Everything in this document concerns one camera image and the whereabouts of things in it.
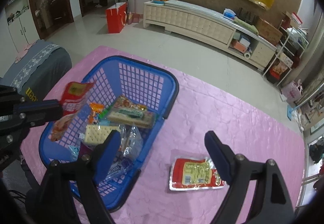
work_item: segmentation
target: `blue plastic basket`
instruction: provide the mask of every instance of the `blue plastic basket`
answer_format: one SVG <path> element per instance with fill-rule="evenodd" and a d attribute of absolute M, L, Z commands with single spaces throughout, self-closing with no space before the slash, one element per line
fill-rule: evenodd
<path fill-rule="evenodd" d="M 48 166 L 54 159 L 61 163 L 72 161 L 68 146 L 80 146 L 78 134 L 85 130 L 91 102 L 101 103 L 108 107 L 118 96 L 124 95 L 133 102 L 148 106 L 150 111 L 158 114 L 158 119 L 152 129 L 139 128 L 144 144 L 133 169 L 126 175 L 98 185 L 98 191 L 105 206 L 113 212 L 125 203 L 136 183 L 141 172 L 140 168 L 178 95 L 179 84 L 174 75 L 166 70 L 120 56 L 102 60 L 82 82 L 95 82 L 95 85 L 90 90 L 87 105 L 72 120 L 62 139 L 56 142 L 50 140 L 53 122 L 48 123 L 42 133 L 39 141 L 39 155 L 45 166 Z M 71 181 L 71 189 L 75 198 L 79 199 L 76 182 Z"/>

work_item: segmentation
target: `food package on table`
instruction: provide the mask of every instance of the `food package on table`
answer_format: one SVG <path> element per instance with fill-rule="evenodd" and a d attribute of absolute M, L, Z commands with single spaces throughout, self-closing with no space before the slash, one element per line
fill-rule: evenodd
<path fill-rule="evenodd" d="M 146 106 L 134 104 L 124 96 L 120 96 L 107 115 L 107 119 L 126 125 L 136 125 L 139 128 L 152 128 L 155 113 L 147 111 Z"/>
<path fill-rule="evenodd" d="M 173 191 L 217 189 L 225 182 L 210 158 L 177 158 L 170 174 L 169 188 Z"/>
<path fill-rule="evenodd" d="M 63 108 L 63 117 L 54 123 L 51 141 L 58 141 L 62 138 L 72 119 L 86 103 L 87 92 L 93 87 L 93 84 L 70 82 L 66 85 L 60 100 Z"/>

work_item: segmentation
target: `black bag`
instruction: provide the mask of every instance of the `black bag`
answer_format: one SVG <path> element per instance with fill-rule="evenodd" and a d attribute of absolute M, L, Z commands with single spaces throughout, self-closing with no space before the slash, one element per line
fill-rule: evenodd
<path fill-rule="evenodd" d="M 311 145 L 309 147 L 309 156 L 317 164 L 322 159 L 322 154 L 324 151 L 324 146 L 322 145 Z"/>

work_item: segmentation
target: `tiled floor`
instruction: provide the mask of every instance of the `tiled floor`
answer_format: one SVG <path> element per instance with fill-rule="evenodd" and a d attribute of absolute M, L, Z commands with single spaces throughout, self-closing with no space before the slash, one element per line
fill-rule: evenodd
<path fill-rule="evenodd" d="M 178 69 L 221 88 L 267 113 L 302 135 L 286 116 L 287 104 L 279 92 L 249 64 L 221 50 L 158 26 L 126 25 L 119 34 L 107 34 L 104 9 L 96 9 L 66 25 L 49 38 L 64 47 L 76 64 L 99 45 L 106 45 Z"/>

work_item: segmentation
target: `red shopping bag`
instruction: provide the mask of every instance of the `red shopping bag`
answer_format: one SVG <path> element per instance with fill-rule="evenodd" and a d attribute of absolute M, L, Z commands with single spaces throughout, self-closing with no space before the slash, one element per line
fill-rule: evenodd
<path fill-rule="evenodd" d="M 120 33 L 126 24 L 126 3 L 117 3 L 106 10 L 108 33 Z"/>

